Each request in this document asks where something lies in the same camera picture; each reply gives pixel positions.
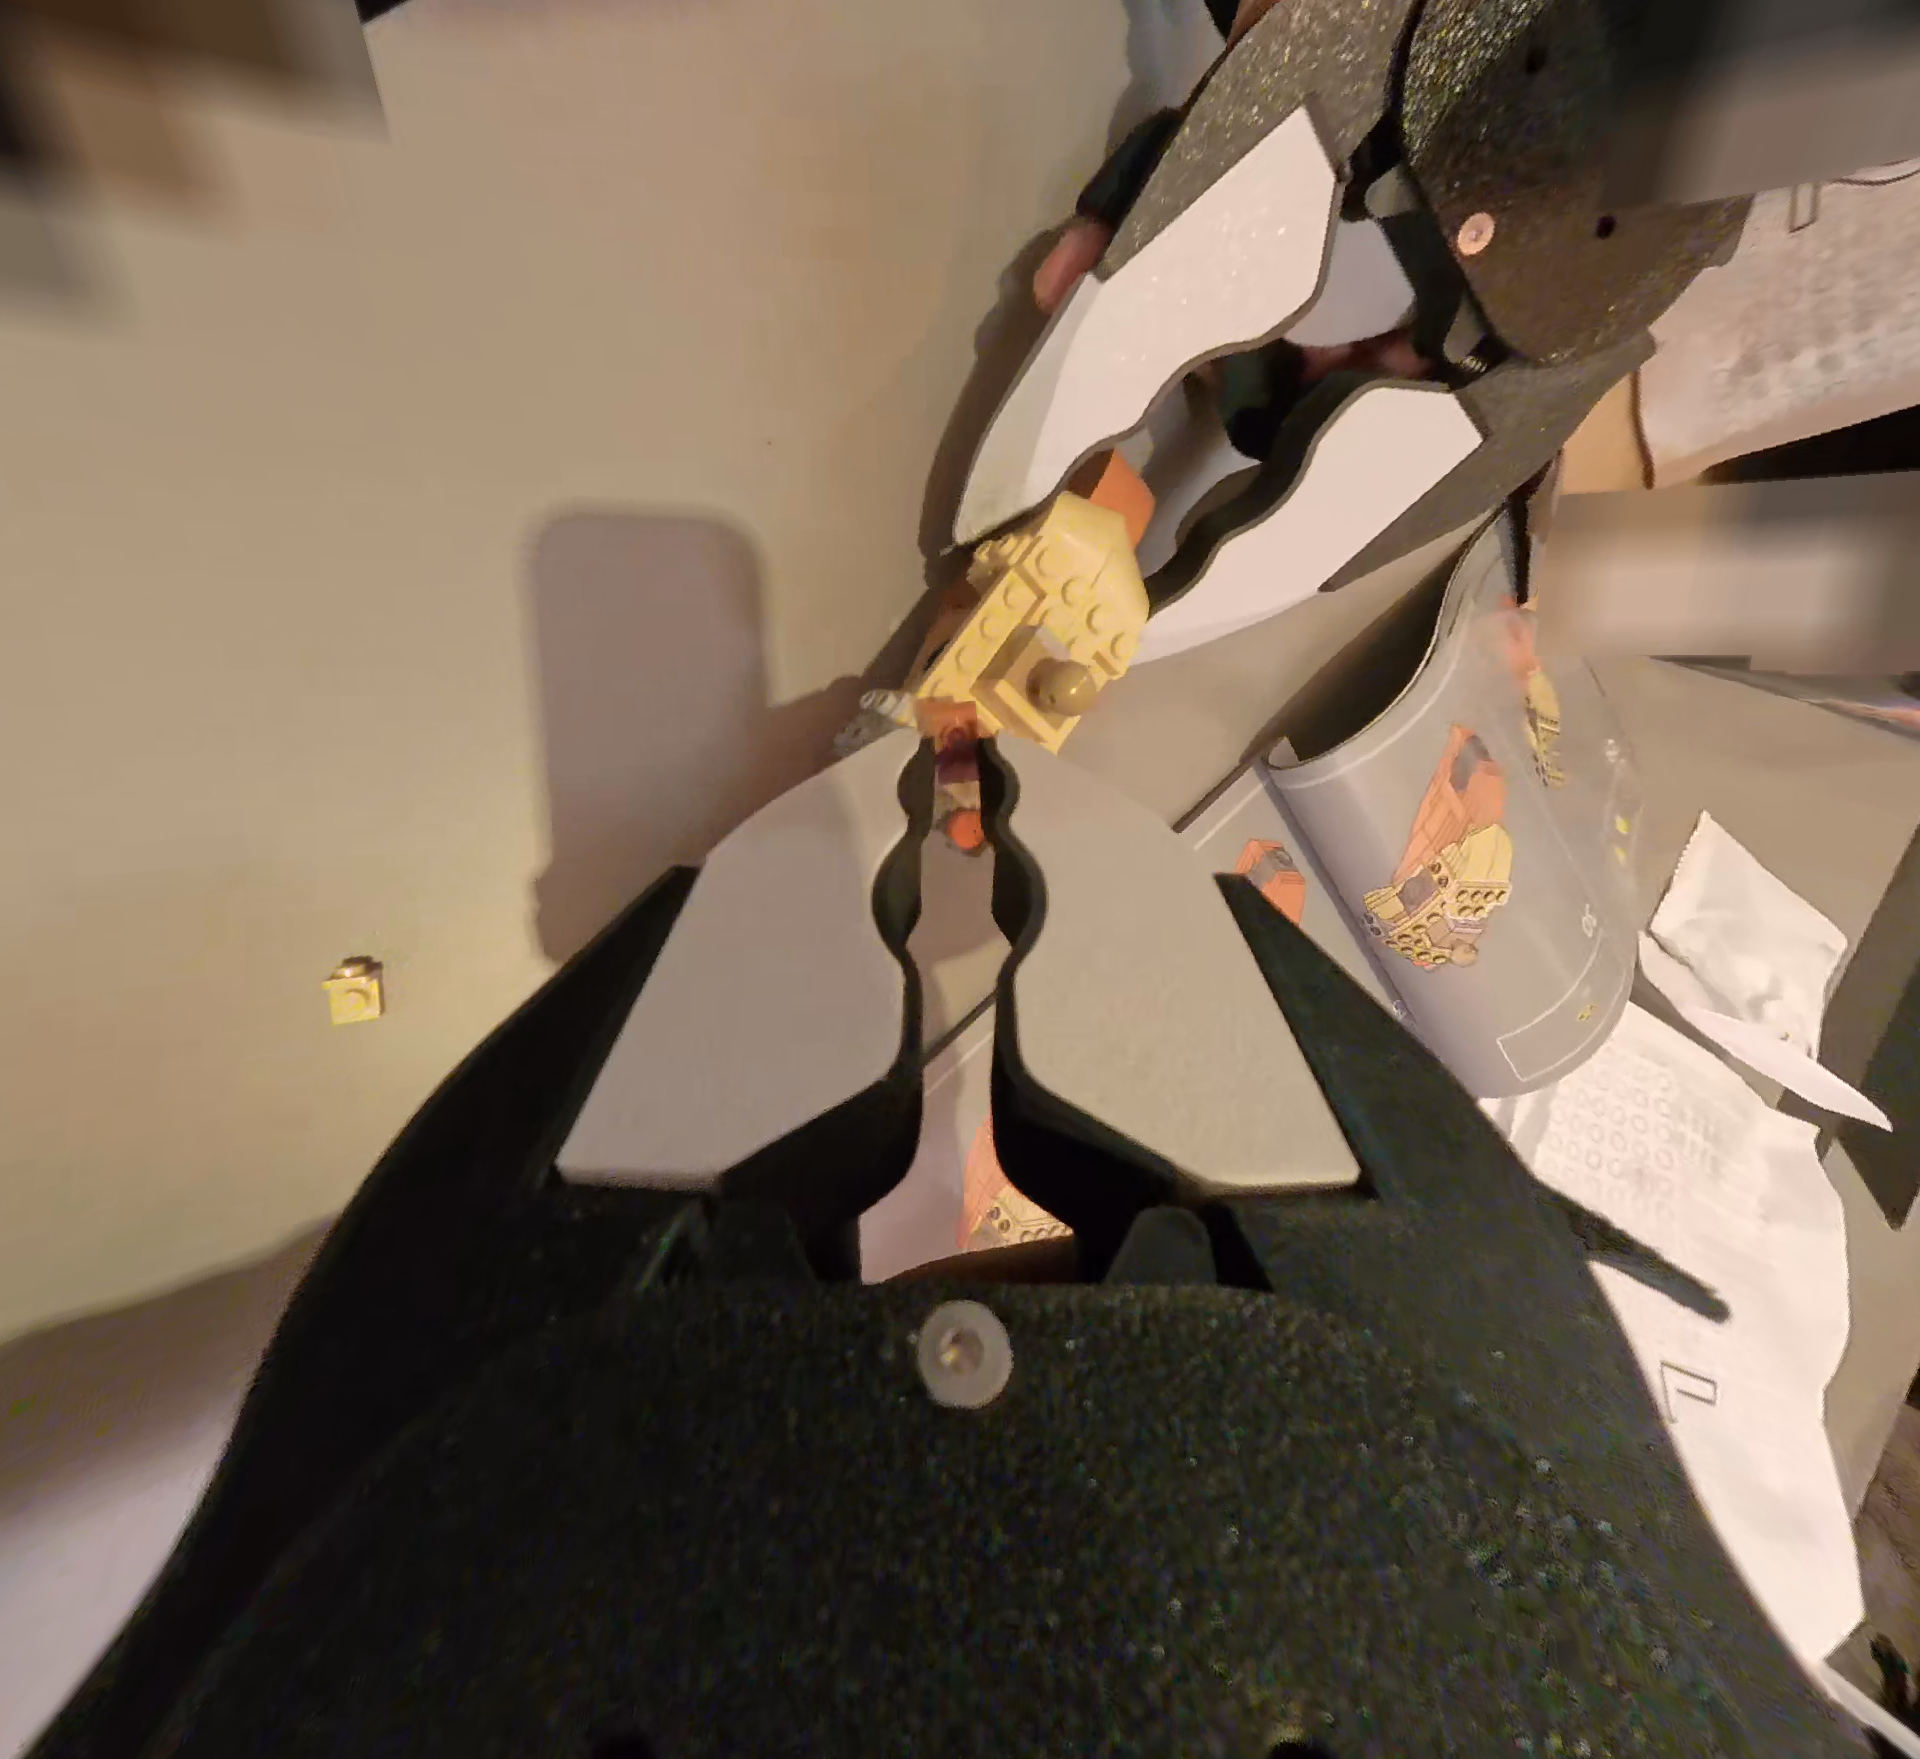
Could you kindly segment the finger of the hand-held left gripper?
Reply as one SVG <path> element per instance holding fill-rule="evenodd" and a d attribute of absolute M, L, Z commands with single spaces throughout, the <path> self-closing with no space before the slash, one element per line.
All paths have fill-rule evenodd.
<path fill-rule="evenodd" d="M 1441 383 L 1363 382 L 1309 406 L 1266 460 L 1207 489 L 1147 577 L 1134 662 L 1161 662 L 1278 617 L 1416 507 L 1485 442 Z"/>
<path fill-rule="evenodd" d="M 1303 315 L 1324 279 L 1336 200 L 1310 114 L 1289 114 L 1134 256 L 1081 278 L 981 432 L 954 542 L 1032 511 L 1188 371 Z"/>

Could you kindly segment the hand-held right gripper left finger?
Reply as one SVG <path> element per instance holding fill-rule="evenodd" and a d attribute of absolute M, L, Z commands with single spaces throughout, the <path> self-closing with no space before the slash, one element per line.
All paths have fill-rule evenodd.
<path fill-rule="evenodd" d="M 923 741 L 880 738 L 723 837 L 586 1085 L 578 1184 L 884 1196 L 923 1128 Z"/>

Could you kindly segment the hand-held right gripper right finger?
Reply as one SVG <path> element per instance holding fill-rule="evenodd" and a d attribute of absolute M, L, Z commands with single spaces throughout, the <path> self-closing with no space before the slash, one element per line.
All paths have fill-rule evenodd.
<path fill-rule="evenodd" d="M 1013 736 L 988 765 L 1000 1034 L 1025 1077 L 1191 1193 L 1350 1189 L 1354 1152 L 1213 868 L 1043 745 Z"/>

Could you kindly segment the grey brick instruction booklet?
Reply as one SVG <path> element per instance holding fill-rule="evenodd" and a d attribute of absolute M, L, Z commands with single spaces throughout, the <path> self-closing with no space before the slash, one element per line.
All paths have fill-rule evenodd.
<path fill-rule="evenodd" d="M 1278 741 L 1175 832 L 1213 868 L 1331 1111 L 1318 1067 L 1342 1046 L 1426 1111 L 1552 1085 L 1626 1007 L 1634 761 L 1592 669 L 1541 656 L 1523 553 L 1490 522 L 1363 725 L 1319 753 Z M 991 1128 L 1011 1183 L 1083 1242 L 1147 1205 L 1231 1198 L 1188 1192 L 1025 1077 L 1000 1034 L 1008 969 Z"/>

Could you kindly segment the tan and brown brick model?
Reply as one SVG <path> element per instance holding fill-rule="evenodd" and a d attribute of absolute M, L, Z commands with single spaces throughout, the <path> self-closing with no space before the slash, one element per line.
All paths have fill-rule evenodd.
<path fill-rule="evenodd" d="M 972 546 L 905 682 L 866 693 L 831 749 L 848 757 L 940 715 L 1062 749 L 1139 651 L 1139 545 L 1153 513 L 1154 497 L 1121 452 L 1092 457 L 1043 507 Z"/>

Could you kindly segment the grey desk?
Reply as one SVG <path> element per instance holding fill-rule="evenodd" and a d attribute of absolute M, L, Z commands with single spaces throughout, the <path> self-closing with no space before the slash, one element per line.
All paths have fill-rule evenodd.
<path fill-rule="evenodd" d="M 186 71 L 5 298 L 5 1340 L 290 1267 L 825 755 L 1199 0 L 417 0 L 382 123 Z M 373 1023 L 323 977 L 383 967 Z"/>

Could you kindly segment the brown cardboard sheet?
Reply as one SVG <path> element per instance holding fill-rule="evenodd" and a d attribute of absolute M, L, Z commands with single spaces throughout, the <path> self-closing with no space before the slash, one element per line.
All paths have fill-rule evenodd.
<path fill-rule="evenodd" d="M 1652 488 L 1645 446 L 1640 372 L 1616 383 L 1569 434 L 1557 458 L 1560 491 L 1569 497 L 1634 493 Z"/>

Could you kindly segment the white hand-marked paper bag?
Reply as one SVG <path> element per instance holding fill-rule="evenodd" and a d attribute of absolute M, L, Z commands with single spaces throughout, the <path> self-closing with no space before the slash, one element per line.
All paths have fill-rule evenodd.
<path fill-rule="evenodd" d="M 1917 401 L 1917 161 L 1764 191 L 1734 253 L 1652 322 L 1655 488 Z"/>

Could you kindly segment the large white printed paper bag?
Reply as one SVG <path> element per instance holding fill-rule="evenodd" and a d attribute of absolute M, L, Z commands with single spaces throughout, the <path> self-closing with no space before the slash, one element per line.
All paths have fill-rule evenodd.
<path fill-rule="evenodd" d="M 1528 1170 L 1725 1305 L 1724 1321 L 1601 1267 L 1693 1489 L 1787 1646 L 1821 1663 L 1862 1617 L 1825 1392 L 1849 1340 L 1843 1205 L 1811 1128 L 1641 1007 L 1556 1085 L 1487 1103 Z"/>

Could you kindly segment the small white paper bag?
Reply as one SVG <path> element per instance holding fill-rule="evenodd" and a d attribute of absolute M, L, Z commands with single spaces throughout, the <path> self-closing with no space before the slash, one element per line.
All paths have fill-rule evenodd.
<path fill-rule="evenodd" d="M 1821 1111 L 1891 1132 L 1819 1060 L 1845 935 L 1704 811 L 1637 943 L 1645 979 L 1722 1053 Z"/>

